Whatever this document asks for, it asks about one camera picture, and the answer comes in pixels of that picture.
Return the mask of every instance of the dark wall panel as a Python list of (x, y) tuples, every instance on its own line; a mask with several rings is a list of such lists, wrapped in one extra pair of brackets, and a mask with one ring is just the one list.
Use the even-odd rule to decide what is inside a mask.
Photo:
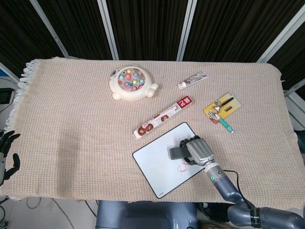
[(175, 61), (187, 0), (108, 0), (120, 60)]
[[(305, 23), (275, 53), (269, 63), (281, 71), (285, 90), (305, 78)], [(297, 93), (305, 100), (304, 88), (305, 86)]]
[(70, 56), (112, 60), (97, 0), (38, 0)]
[(0, 15), (0, 62), (18, 77), (33, 59), (62, 56), (30, 1), (1, 1)]
[(198, 0), (184, 61), (256, 62), (304, 0)]

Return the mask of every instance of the tablecloth fringe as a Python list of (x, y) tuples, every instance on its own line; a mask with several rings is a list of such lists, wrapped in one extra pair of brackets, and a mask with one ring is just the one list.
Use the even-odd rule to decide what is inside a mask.
[(20, 104), (22, 103), (22, 100), (25, 96), (25, 94), (27, 93), (27, 90), (29, 88), (30, 83), (32, 82), (34, 75), (35, 75), (35, 71), (36, 68), (38, 66), (39, 60), (35, 59), (32, 60), (29, 63), (26, 63), (26, 68), (23, 69), (24, 74), (21, 74), (21, 76), (23, 78), (20, 78), (20, 81), (18, 83), (18, 87), (20, 89), (18, 89), (15, 93), (15, 99), (13, 102), (13, 109), (10, 112), (10, 116), (9, 118), (6, 120), (6, 125), (7, 127), (5, 127), (4, 129), (9, 131), (12, 129), (12, 126), (15, 122), (15, 118), (16, 118), (16, 112), (19, 109)]

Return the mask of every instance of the robotic hand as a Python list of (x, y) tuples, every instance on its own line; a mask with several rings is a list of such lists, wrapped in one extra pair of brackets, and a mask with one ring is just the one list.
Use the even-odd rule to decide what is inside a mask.
[(263, 229), (305, 229), (305, 220), (289, 211), (274, 208), (256, 208), (244, 198), (229, 177), (214, 160), (214, 153), (199, 136), (181, 141), (180, 147), (171, 149), (173, 157), (186, 156), (189, 165), (203, 166), (204, 171), (224, 200), (233, 202), (228, 208), (228, 218), (236, 226)]
[(10, 146), (12, 142), (20, 136), (20, 134), (14, 135), (15, 131), (9, 131), (4, 134), (0, 132), (0, 186), (3, 185), (4, 180), (8, 180), (14, 173), (20, 168), (20, 160), (18, 154), (13, 154), (14, 165), (13, 168), (6, 171), (5, 162)]

